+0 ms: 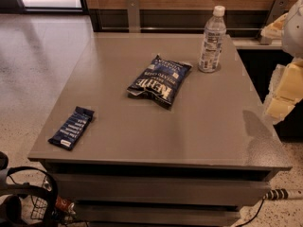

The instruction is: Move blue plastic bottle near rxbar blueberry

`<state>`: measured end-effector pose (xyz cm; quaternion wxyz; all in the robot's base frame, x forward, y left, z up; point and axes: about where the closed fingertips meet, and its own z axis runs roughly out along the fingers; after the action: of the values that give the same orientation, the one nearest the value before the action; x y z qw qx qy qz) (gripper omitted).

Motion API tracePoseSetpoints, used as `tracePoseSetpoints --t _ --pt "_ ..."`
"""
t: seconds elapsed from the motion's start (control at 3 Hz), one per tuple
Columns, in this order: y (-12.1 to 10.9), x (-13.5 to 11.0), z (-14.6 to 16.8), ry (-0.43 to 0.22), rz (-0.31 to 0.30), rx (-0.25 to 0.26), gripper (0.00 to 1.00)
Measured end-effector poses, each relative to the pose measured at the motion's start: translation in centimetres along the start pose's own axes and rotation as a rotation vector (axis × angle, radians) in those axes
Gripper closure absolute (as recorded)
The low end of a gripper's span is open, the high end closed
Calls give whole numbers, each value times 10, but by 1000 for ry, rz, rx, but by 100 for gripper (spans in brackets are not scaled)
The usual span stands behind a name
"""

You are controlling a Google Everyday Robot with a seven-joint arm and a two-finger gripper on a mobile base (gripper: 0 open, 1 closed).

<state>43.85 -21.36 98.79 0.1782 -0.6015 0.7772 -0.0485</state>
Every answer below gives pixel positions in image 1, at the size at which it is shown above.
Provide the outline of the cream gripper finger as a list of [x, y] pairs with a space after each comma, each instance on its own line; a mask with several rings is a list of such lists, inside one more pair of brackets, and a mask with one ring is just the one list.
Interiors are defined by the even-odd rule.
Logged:
[[284, 66], [278, 64], [269, 83], [264, 100], [264, 114], [273, 121], [283, 121], [303, 99], [303, 61], [294, 60]]
[[282, 29], [286, 20], [287, 13], [279, 16], [270, 25], [264, 27], [260, 35], [269, 39], [280, 39], [282, 36]]

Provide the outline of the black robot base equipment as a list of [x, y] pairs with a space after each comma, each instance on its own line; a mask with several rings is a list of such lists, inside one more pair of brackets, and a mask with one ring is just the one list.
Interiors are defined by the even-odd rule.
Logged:
[[44, 195], [40, 186], [30, 185], [29, 183], [7, 183], [7, 177], [24, 170], [37, 170], [44, 173], [45, 176], [54, 178], [47, 172], [32, 166], [8, 167], [8, 156], [0, 152], [0, 196], [7, 196], [0, 204], [0, 227], [55, 227], [56, 224], [44, 225], [38, 223], [26, 224], [21, 218], [21, 201], [24, 196]]

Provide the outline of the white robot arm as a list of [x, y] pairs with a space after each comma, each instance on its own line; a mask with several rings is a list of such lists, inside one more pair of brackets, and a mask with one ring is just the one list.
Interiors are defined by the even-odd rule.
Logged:
[[303, 99], [303, 0], [261, 31], [267, 39], [280, 39], [282, 50], [293, 57], [286, 66], [278, 64], [264, 100], [264, 115], [277, 124]]

